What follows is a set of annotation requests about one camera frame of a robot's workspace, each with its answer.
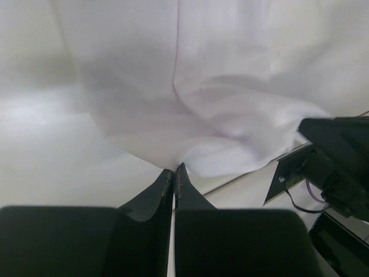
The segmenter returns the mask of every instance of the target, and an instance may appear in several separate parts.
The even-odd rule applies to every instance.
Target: white fabric
[[[362,94],[368,7],[360,0],[58,2],[105,137],[158,167],[185,162],[206,177],[256,170],[291,149],[302,118],[327,116],[310,102],[333,114],[358,97],[354,114],[369,106]]]

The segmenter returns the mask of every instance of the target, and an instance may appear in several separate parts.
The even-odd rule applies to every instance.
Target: wire
[[[291,203],[292,203],[292,205],[293,205],[296,209],[298,209],[299,211],[306,212],[306,213],[308,213],[308,214],[321,214],[322,212],[325,212],[325,211],[329,208],[329,206],[327,206],[327,207],[325,207],[324,209],[319,209],[319,210],[317,210],[317,211],[310,211],[309,209],[304,209],[304,208],[302,208],[302,207],[300,207],[300,206],[297,206],[297,205],[295,204],[295,202],[294,202],[294,200],[293,200],[293,198],[292,198],[292,195],[291,195],[291,194],[290,194],[290,192],[288,191],[288,188],[287,188],[287,184],[286,184],[286,182],[285,182],[285,184],[284,184],[284,190],[286,191],[286,193],[287,193],[287,195],[289,196],[289,198],[291,198]]]
[[[309,192],[311,198],[313,198],[316,202],[319,202],[319,203],[322,203],[322,204],[327,204],[326,201],[321,200],[321,199],[317,198],[317,196],[314,195],[314,193],[311,190],[310,182],[308,180],[305,180],[305,183],[306,183],[307,191]]]

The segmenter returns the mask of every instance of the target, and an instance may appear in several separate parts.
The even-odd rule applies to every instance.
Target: white cloth
[[[210,177],[261,168],[292,148],[301,119],[328,116],[304,101],[306,82],[315,80],[296,86],[304,80],[298,62],[290,75],[283,71],[276,30],[268,27],[281,13],[277,5],[71,0],[59,1],[58,13],[105,137],[158,167],[185,162]]]

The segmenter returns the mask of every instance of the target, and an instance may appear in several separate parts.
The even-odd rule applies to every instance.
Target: black cable
[[[285,183],[284,184],[284,191],[287,193],[287,195],[289,196],[289,198],[291,198],[291,202],[292,202],[292,205],[298,209],[299,211],[302,211],[302,212],[306,212],[308,214],[321,214],[322,212],[325,212],[329,206],[325,207],[324,209],[319,209],[317,211],[310,211],[309,209],[304,209],[300,206],[297,206],[292,198],[292,195],[290,194],[290,192],[288,191],[288,188],[287,188],[287,184]]]

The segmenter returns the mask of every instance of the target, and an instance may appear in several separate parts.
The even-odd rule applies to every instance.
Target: wrinkled cloth
[[[303,118],[369,106],[368,7],[359,0],[58,1],[104,137],[155,166],[185,162],[204,177],[260,169],[292,149]]]

